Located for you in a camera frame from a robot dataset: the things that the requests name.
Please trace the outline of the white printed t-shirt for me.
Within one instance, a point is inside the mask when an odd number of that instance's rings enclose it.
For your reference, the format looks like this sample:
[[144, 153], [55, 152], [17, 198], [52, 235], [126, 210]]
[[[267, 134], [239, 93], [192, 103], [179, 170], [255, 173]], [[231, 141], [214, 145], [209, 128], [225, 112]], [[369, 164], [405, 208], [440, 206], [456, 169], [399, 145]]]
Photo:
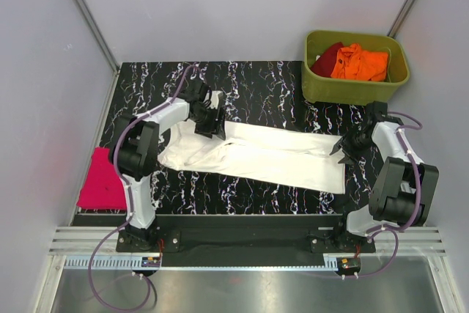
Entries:
[[185, 119], [188, 104], [177, 98], [154, 114], [163, 132], [170, 132], [158, 162], [177, 171], [208, 172], [290, 187], [345, 192], [341, 154], [331, 155], [336, 136], [225, 122], [225, 139], [195, 132]]

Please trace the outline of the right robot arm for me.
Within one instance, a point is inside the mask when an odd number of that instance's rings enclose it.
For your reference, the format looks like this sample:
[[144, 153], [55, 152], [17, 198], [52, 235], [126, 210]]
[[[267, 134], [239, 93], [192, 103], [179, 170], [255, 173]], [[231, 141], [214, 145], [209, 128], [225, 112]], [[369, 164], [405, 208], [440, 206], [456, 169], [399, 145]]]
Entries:
[[368, 205], [342, 216], [333, 228], [330, 241], [344, 252], [364, 246], [380, 232], [425, 225], [439, 178], [437, 167], [424, 163], [405, 135], [408, 129], [420, 130], [420, 122], [404, 124], [401, 113], [390, 112], [387, 103], [379, 101], [367, 104], [365, 113], [361, 125], [331, 150], [342, 152], [341, 163], [351, 165], [375, 146], [383, 160]]

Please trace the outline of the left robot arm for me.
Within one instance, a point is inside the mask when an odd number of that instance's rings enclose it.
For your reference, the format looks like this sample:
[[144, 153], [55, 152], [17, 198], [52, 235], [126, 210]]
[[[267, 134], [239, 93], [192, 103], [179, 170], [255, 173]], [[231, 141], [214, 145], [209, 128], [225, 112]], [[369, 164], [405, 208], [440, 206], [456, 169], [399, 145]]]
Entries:
[[152, 207], [151, 175], [158, 162], [160, 135], [187, 120], [195, 123], [195, 134], [224, 140], [224, 93], [203, 81], [192, 81], [159, 106], [138, 115], [124, 115], [118, 121], [108, 158], [123, 186], [127, 207], [125, 223], [119, 227], [121, 242], [142, 251], [161, 244]]

